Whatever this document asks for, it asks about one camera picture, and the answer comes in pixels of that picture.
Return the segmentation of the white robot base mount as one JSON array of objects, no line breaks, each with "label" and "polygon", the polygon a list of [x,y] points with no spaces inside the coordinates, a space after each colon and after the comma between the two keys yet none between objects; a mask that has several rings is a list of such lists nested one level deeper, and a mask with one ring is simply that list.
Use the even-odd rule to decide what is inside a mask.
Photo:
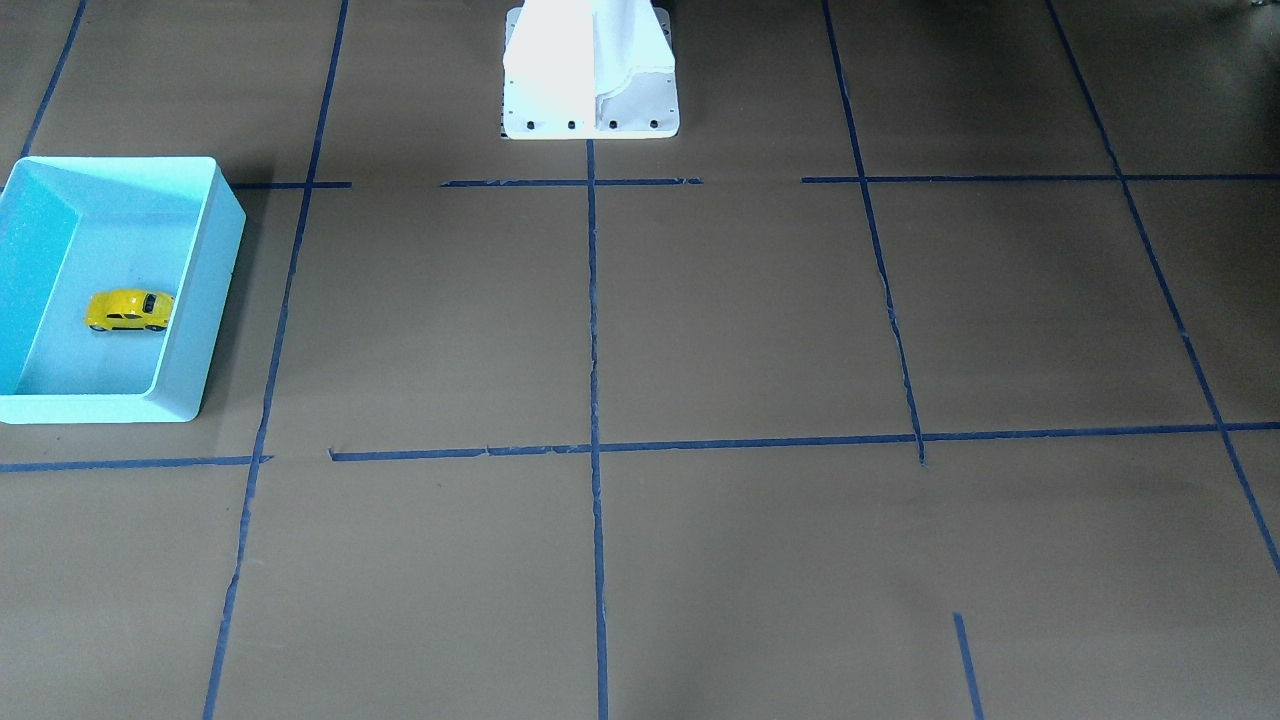
[{"label": "white robot base mount", "polygon": [[669,9],[525,1],[506,13],[500,132],[517,141],[672,138],[681,127]]}]

